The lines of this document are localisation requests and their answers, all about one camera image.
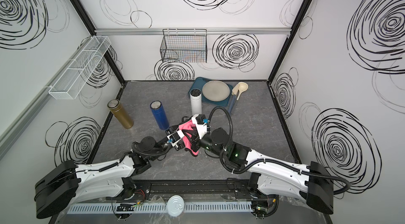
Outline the pink cloth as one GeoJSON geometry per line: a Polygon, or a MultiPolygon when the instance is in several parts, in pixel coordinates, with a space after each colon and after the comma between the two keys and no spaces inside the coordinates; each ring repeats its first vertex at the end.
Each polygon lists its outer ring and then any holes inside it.
{"type": "Polygon", "coordinates": [[[189,119],[187,122],[184,122],[183,124],[180,124],[178,129],[184,134],[184,137],[182,138],[184,145],[185,145],[185,150],[188,151],[189,153],[192,154],[193,157],[197,157],[199,151],[197,150],[196,152],[191,149],[191,141],[192,137],[196,135],[197,131],[193,129],[193,122],[191,119],[189,119]]]}

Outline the gold thermos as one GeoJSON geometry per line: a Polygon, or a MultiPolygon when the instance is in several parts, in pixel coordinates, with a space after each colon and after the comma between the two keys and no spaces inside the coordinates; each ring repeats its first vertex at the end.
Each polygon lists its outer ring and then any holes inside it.
{"type": "Polygon", "coordinates": [[[110,100],[107,104],[107,107],[125,129],[133,127],[134,121],[130,117],[128,112],[125,110],[120,100],[118,99],[110,100]]]}

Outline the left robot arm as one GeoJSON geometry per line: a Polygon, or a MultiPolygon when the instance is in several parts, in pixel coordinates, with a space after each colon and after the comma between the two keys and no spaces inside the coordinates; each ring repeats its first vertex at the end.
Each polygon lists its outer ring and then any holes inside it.
{"type": "Polygon", "coordinates": [[[45,219],[68,206],[86,200],[116,197],[124,191],[125,180],[151,168],[150,158],[165,155],[184,137],[181,129],[169,129],[160,144],[162,152],[143,152],[134,142],[120,159],[91,165],[64,161],[35,184],[36,217],[45,219]]]}

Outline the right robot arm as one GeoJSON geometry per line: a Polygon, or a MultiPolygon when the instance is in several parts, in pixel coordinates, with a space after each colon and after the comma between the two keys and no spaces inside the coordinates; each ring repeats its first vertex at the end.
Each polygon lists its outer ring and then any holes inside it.
{"type": "Polygon", "coordinates": [[[268,157],[239,143],[231,142],[222,128],[180,130],[186,150],[196,155],[205,149],[218,156],[221,165],[232,174],[251,174],[254,191],[266,196],[279,195],[303,201],[310,208],[333,214],[334,178],[317,162],[302,165],[268,157]]]}

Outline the blue thermos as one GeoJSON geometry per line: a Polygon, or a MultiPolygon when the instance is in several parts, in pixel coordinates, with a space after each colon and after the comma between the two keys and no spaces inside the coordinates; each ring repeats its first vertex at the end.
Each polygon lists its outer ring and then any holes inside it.
{"type": "Polygon", "coordinates": [[[150,109],[158,127],[161,130],[167,130],[169,128],[169,122],[163,108],[163,104],[160,101],[152,101],[150,104],[150,109]]]}

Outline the white thermos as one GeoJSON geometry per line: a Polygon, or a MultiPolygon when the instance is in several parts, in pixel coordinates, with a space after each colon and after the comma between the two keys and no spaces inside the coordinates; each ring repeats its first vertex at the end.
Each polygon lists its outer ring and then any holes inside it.
{"type": "Polygon", "coordinates": [[[190,91],[190,103],[192,115],[202,114],[202,92],[200,89],[192,89],[190,91]]]}

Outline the grey round plate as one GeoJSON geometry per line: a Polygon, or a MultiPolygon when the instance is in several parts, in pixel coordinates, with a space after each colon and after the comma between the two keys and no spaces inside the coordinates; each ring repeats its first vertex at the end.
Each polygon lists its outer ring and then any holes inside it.
{"type": "Polygon", "coordinates": [[[213,102],[220,102],[230,95],[229,86],[222,81],[209,81],[202,87],[204,97],[213,102]]]}

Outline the white round can lid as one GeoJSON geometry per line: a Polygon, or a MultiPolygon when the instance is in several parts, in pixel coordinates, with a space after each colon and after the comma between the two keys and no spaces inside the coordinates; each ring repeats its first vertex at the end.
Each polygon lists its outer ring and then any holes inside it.
{"type": "Polygon", "coordinates": [[[167,201],[166,208],[170,216],[179,217],[184,212],[184,199],[179,195],[174,195],[167,201]]]}

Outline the beige ladle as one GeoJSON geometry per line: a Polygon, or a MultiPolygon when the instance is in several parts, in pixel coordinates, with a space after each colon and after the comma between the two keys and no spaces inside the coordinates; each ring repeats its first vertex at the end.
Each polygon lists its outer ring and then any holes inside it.
{"type": "Polygon", "coordinates": [[[238,83],[237,100],[239,100],[241,94],[248,90],[248,84],[245,82],[238,83]]]}

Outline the white mesh shelf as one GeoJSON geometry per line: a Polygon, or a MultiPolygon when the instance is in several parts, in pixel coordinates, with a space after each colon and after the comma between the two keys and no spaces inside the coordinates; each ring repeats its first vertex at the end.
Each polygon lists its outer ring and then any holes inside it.
{"type": "Polygon", "coordinates": [[[56,100],[77,98],[85,85],[100,89],[110,81],[110,66],[104,58],[110,50],[107,36],[93,36],[80,46],[74,59],[49,89],[56,100]]]}

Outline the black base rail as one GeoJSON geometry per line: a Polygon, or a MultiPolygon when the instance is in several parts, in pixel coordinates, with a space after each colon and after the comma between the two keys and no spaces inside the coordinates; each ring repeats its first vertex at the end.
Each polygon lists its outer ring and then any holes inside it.
{"type": "Polygon", "coordinates": [[[123,191],[108,200],[149,200],[152,196],[224,194],[236,199],[272,202],[278,196],[265,195],[249,179],[228,178],[225,180],[123,180],[123,191]]]}

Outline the blue handled utensil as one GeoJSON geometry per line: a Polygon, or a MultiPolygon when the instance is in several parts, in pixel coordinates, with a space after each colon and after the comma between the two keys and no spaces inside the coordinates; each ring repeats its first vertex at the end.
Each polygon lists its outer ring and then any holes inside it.
{"type": "Polygon", "coordinates": [[[230,105],[228,107],[228,113],[229,114],[232,114],[232,109],[233,109],[233,106],[234,106],[234,104],[236,102],[236,95],[238,93],[238,90],[239,90],[239,83],[236,84],[232,89],[232,98],[231,98],[230,105]]]}

